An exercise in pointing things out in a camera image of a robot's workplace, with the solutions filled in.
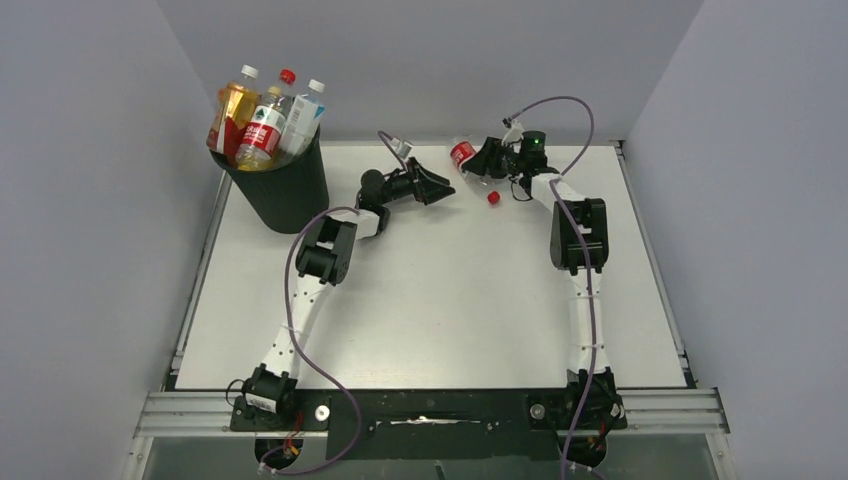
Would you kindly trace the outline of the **clear bottle blue white label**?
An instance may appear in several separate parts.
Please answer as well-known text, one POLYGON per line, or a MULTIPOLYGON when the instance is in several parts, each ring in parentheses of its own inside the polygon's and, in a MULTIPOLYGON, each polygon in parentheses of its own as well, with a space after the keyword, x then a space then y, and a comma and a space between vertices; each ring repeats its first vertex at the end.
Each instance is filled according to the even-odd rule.
POLYGON ((316 79, 308 83, 305 93, 294 97, 287 123, 278 143, 278 160, 282 165, 291 163, 311 144, 325 112, 325 84, 316 79))

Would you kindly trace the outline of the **clear bottle red blue label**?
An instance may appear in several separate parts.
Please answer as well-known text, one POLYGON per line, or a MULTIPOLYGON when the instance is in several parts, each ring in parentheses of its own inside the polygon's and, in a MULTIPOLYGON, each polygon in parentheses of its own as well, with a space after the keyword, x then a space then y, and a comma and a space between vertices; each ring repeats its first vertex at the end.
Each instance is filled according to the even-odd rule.
POLYGON ((454 137, 448 144, 451 163, 461 174, 468 189, 476 197, 485 200, 489 206, 497 206, 501 200, 501 194, 496 188, 496 181, 468 169, 471 159, 477 153, 477 149, 467 137, 454 137))

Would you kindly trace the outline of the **gold red tea bottle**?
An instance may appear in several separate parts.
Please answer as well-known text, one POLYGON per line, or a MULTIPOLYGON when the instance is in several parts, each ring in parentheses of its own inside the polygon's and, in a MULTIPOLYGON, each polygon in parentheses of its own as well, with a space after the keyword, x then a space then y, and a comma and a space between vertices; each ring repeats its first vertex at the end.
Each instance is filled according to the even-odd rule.
POLYGON ((215 119, 208 131, 206 145, 235 166, 235 157, 244 137, 247 124, 261 96, 256 87, 258 70, 250 65, 241 67, 240 76, 218 91, 215 119))

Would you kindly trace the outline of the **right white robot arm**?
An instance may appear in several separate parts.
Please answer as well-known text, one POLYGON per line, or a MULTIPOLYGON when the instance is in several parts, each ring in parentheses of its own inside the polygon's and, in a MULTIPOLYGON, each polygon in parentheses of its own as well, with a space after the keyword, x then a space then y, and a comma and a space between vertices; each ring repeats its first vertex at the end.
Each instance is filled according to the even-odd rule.
POLYGON ((578 430, 608 433, 624 428, 627 420, 602 332, 600 286, 609 258, 606 203, 571 188, 562 172, 550 165, 545 146, 543 132, 527 131, 510 141, 489 137, 480 148, 458 141, 450 147, 449 158, 465 178, 507 180, 527 200, 549 210, 550 259, 565 275, 568 306, 563 421, 578 430))

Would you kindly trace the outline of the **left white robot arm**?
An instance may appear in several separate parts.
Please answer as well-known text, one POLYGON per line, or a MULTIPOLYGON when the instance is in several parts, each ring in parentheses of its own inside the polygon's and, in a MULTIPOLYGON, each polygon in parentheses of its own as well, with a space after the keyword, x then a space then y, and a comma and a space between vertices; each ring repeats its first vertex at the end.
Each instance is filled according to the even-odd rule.
POLYGON ((264 359, 240 383, 240 394, 232 404, 231 430, 271 432, 327 426, 331 403, 307 400, 297 387, 301 368, 308 365, 342 394, 351 394, 307 355, 305 346, 327 297, 349 272, 356 243, 386 230, 388 204, 412 198, 430 205, 455 192, 447 178, 410 157, 389 173, 365 171, 354 206, 330 208, 307 223, 293 241, 284 265, 285 320, 264 359))

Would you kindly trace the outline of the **black plastic waste bin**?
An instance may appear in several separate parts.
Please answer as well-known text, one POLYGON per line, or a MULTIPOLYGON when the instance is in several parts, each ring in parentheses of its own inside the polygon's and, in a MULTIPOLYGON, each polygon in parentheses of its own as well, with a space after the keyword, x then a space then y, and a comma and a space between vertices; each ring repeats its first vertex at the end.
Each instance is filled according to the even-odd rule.
POLYGON ((291 162, 259 172, 238 170, 228 164, 224 154, 214 150, 210 154, 269 229, 296 234, 329 208, 320 137, 317 132, 306 150, 291 162))

